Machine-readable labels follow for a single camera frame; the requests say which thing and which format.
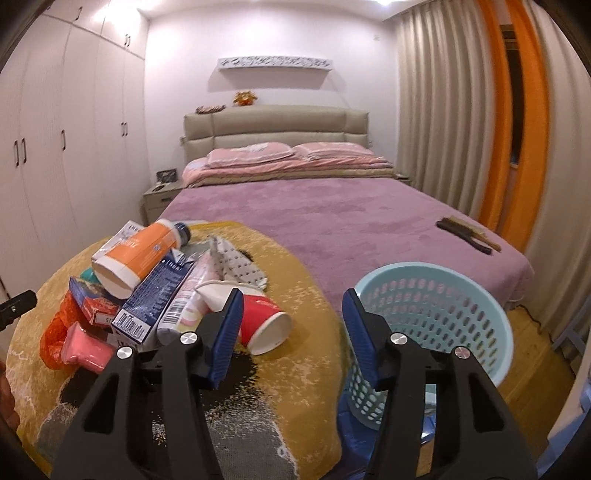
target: white tube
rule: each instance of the white tube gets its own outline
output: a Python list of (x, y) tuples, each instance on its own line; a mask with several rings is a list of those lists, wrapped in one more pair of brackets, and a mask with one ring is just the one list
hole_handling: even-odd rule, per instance
[(215, 261), (209, 251), (195, 263), (161, 319), (156, 335), (163, 345), (176, 340), (182, 333), (194, 332), (203, 316), (209, 311), (195, 287), (209, 280), (219, 280)]

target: white wall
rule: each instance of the white wall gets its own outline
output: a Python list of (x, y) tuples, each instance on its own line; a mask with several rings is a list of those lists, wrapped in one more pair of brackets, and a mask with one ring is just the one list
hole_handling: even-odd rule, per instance
[[(296, 69), (220, 72), (217, 59), (294, 55), (334, 60), (330, 73)], [(391, 22), (337, 9), (286, 5), (199, 8), (152, 20), (145, 111), (152, 176), (184, 168), (183, 116), (252, 89), (261, 104), (327, 105), (370, 112), (374, 150), (395, 161), (398, 67)]]

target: purple bedspread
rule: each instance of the purple bedspread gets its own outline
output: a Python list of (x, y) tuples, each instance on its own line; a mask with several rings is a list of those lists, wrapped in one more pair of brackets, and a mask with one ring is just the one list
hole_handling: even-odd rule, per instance
[(533, 277), (527, 259), (494, 233), (502, 252), (488, 256), (435, 226), (450, 215), (463, 217), (393, 179), (306, 179), (183, 190), (162, 217), (234, 220), (264, 233), (300, 259), (338, 313), (365, 274), (406, 261), (452, 268), (501, 305), (521, 300)]

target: orange curtain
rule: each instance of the orange curtain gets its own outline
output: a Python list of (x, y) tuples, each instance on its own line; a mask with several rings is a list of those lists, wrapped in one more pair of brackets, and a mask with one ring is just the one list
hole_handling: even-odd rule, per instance
[(523, 252), (538, 216), (544, 191), (550, 107), (544, 57), (521, 0), (506, 0), (521, 55), (524, 83), (524, 131), (517, 184), (502, 237)]
[(495, 7), (491, 0), (478, 0), (486, 22), (491, 44), (493, 73), (495, 77), (495, 136), (492, 144), (492, 158), (488, 183), (479, 222), (495, 231), (501, 218), (501, 210), (509, 175), (511, 142), (513, 138), (513, 109), (511, 77), (505, 51), (505, 41), (499, 27)]

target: pink pillow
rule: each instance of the pink pillow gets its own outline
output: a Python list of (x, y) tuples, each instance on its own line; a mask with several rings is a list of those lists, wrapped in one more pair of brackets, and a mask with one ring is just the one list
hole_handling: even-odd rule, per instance
[(295, 156), (289, 145), (258, 143), (243, 148), (217, 148), (207, 156), (206, 168), (244, 167)]
[(374, 157), (371, 150), (351, 142), (313, 142), (294, 147), (294, 151), (309, 160), (332, 157)]

